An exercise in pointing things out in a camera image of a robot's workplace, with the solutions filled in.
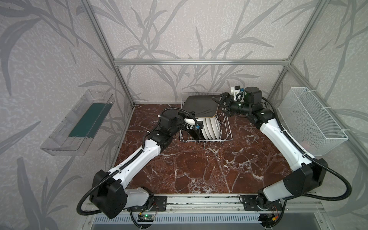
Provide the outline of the black square plate yellow rim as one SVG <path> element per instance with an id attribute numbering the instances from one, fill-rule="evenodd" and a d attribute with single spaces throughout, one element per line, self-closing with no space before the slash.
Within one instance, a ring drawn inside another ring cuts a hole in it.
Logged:
<path id="1" fill-rule="evenodd" d="M 212 95 L 192 95 L 186 99 L 182 109 L 194 112 L 195 118 L 212 118 L 217 114 L 218 107 Z"/>

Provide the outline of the floral square plate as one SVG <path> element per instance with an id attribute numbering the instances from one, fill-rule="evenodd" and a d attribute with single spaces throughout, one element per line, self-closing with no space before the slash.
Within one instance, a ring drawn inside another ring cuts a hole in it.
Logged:
<path id="1" fill-rule="evenodd" d="M 195 140 L 206 140 L 203 133 L 203 122 L 199 120 L 194 120 L 194 125 L 192 126 L 192 131 L 194 132 L 194 135 L 192 136 Z"/>

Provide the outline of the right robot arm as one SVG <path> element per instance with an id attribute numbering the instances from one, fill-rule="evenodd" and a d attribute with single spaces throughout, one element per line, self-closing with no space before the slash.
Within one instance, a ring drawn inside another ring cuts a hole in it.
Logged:
<path id="1" fill-rule="evenodd" d="M 213 96 L 213 101 L 227 115 L 244 115 L 280 151 L 292 172 L 282 180 L 258 191 L 258 203 L 267 205 L 274 201 L 294 199 L 322 185 L 326 161 L 317 160 L 307 153 L 283 128 L 274 107 L 265 108 L 269 101 L 257 87 L 248 87 L 240 92 L 244 101 L 237 101 L 229 93 Z"/>

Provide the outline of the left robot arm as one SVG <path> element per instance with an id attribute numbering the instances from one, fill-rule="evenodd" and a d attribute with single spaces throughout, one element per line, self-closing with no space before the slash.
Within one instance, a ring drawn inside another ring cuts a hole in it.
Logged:
<path id="1" fill-rule="evenodd" d="M 100 170 L 95 174 L 92 188 L 77 205 L 77 213 L 82 216 L 103 213 L 113 219 L 123 210 L 150 209 L 154 193 L 146 188 L 129 189 L 127 186 L 172 143 L 177 133 L 183 130 L 199 140 L 203 127 L 202 121 L 181 108 L 168 107 L 161 111 L 156 125 L 143 137 L 142 145 L 134 153 L 109 171 Z"/>

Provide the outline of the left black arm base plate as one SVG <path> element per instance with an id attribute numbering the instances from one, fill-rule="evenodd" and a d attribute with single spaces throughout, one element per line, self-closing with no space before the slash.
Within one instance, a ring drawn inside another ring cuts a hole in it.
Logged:
<path id="1" fill-rule="evenodd" d="M 154 211 L 154 212 L 164 212 L 167 207 L 167 196 L 165 195 L 154 195 L 149 197 L 148 201 L 143 206 L 136 206 L 131 208 L 134 212 L 143 211 Z"/>

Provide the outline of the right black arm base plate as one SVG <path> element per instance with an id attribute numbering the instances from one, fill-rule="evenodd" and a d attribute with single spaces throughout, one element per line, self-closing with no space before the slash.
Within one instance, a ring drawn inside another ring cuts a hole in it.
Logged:
<path id="1" fill-rule="evenodd" d="M 239 201 L 245 211 L 281 211 L 283 209 L 280 200 L 263 203 L 257 195 L 240 195 Z"/>

